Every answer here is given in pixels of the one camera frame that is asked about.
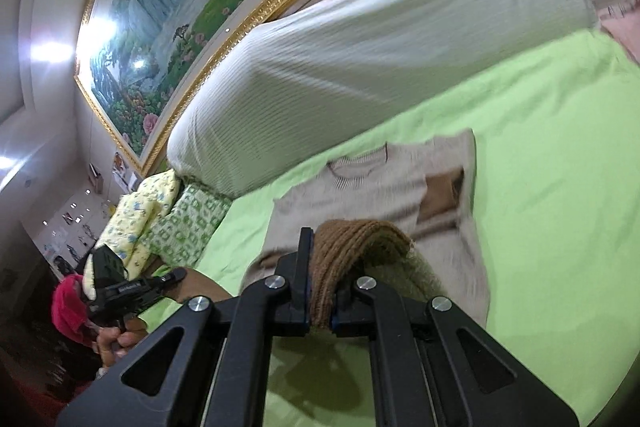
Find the person's left hand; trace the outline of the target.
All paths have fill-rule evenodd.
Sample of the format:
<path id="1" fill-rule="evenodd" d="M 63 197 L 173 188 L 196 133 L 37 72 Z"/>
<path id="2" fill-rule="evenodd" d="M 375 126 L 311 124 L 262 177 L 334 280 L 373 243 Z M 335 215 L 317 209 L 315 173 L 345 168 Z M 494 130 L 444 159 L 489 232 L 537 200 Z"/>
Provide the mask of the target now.
<path id="1" fill-rule="evenodd" d="M 148 324 L 140 317 L 128 320 L 124 329 L 101 327 L 96 337 L 96 349 L 102 360 L 102 366 L 110 369 L 134 347 L 137 347 L 148 334 Z"/>

